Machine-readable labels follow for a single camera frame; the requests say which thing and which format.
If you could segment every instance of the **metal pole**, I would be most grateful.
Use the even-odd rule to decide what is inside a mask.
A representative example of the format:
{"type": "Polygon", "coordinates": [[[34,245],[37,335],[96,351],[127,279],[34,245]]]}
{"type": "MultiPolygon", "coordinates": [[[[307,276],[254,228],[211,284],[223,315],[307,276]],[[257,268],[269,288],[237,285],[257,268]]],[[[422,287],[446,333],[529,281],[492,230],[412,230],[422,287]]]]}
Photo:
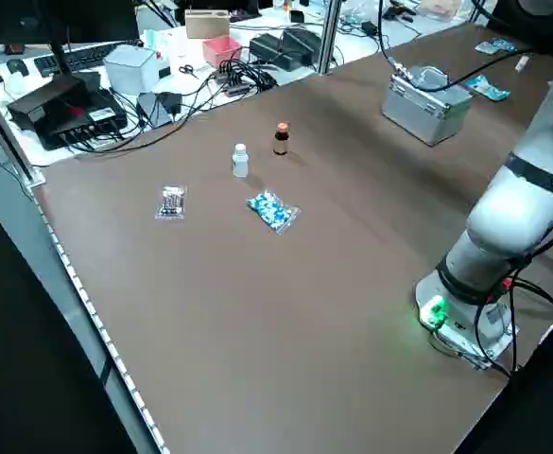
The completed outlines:
{"type": "Polygon", "coordinates": [[[318,55],[318,72],[327,74],[333,58],[333,48],[335,47],[335,35],[337,35],[337,21],[341,11],[342,0],[331,0],[326,10],[326,19],[324,20],[324,29],[322,30],[322,44],[318,55]]]}

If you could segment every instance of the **green led light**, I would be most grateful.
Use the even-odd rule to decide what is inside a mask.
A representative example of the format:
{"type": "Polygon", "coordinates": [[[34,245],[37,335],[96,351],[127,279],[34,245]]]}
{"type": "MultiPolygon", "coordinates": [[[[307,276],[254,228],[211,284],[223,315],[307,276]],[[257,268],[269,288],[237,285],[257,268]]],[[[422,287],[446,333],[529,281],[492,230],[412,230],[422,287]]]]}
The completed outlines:
{"type": "Polygon", "coordinates": [[[442,328],[448,319],[446,300],[440,295],[434,296],[421,309],[421,321],[434,330],[442,328]]]}

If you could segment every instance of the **computer mouse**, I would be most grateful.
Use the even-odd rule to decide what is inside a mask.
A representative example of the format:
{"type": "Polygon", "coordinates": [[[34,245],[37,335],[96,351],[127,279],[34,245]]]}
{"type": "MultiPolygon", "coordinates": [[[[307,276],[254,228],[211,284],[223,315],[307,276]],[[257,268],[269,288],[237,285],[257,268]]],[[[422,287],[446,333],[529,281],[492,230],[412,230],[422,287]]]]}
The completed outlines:
{"type": "Polygon", "coordinates": [[[8,61],[8,70],[11,74],[17,73],[18,71],[22,73],[22,76],[26,77],[28,73],[28,68],[26,68],[26,63],[20,59],[12,59],[8,61]]]}

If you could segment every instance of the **pink container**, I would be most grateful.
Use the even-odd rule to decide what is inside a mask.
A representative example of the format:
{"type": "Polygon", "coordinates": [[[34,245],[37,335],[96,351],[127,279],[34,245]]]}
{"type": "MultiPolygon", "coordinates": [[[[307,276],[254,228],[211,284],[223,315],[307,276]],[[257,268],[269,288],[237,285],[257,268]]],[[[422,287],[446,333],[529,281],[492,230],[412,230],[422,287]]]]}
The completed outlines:
{"type": "Polygon", "coordinates": [[[239,59],[242,45],[230,38],[229,35],[218,36],[202,43],[202,55],[208,63],[217,68],[222,61],[239,59]]]}

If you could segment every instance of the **small white bottle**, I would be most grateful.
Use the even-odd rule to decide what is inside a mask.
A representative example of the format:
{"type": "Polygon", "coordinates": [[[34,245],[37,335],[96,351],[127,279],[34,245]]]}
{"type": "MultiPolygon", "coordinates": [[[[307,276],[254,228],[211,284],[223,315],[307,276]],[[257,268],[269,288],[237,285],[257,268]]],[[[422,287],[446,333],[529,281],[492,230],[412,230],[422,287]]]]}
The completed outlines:
{"type": "Polygon", "coordinates": [[[245,178],[249,174],[249,154],[245,144],[236,144],[232,153],[232,168],[235,177],[245,178]]]}

